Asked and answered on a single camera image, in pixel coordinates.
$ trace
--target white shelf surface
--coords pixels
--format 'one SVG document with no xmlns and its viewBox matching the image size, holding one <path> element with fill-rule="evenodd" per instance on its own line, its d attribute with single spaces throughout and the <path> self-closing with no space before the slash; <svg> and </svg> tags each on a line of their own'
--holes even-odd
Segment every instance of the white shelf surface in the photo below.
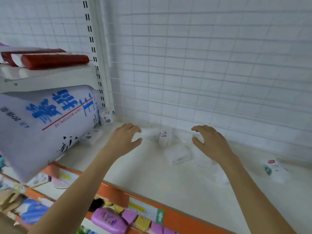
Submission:
<svg viewBox="0 0 312 234">
<path fill-rule="evenodd" d="M 99 89 L 95 67 L 79 65 L 50 70 L 28 70 L 0 65 L 0 93 L 28 92 L 88 85 Z"/>
<path fill-rule="evenodd" d="M 120 125 L 101 127 L 103 136 L 92 147 L 77 144 L 58 162 L 84 171 Z M 260 189 L 297 233 L 312 233 L 311 170 L 283 164 L 292 179 L 286 184 L 277 184 L 264 172 L 261 159 L 279 158 L 278 155 L 238 144 L 231 146 Z M 230 231 L 250 233 L 230 185 L 217 185 L 209 169 L 199 168 L 192 161 L 170 166 L 157 141 L 143 139 L 138 148 L 113 164 L 104 180 Z"/>
</svg>

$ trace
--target red package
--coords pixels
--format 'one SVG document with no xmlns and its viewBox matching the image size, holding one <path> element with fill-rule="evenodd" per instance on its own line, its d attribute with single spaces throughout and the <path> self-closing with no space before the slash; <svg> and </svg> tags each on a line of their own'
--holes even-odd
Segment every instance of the red package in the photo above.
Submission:
<svg viewBox="0 0 312 234">
<path fill-rule="evenodd" d="M 30 51 L 8 51 L 1 52 L 1 56 L 6 64 L 9 66 L 17 66 L 12 60 L 11 54 L 27 54 L 27 53 L 55 53 L 55 52 L 66 52 L 63 49 L 38 49 L 38 50 L 30 50 Z"/>
<path fill-rule="evenodd" d="M 88 64 L 89 58 L 87 55 L 22 55 L 21 61 L 29 70 L 44 70 Z"/>
</svg>

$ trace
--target green arrow label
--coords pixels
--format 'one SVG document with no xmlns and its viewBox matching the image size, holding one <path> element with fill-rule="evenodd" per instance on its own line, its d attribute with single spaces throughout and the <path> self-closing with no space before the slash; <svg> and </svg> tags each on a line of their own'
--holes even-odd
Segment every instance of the green arrow label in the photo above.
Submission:
<svg viewBox="0 0 312 234">
<path fill-rule="evenodd" d="M 165 211 L 162 209 L 157 210 L 156 223 L 162 225 L 163 217 L 165 216 Z"/>
</svg>

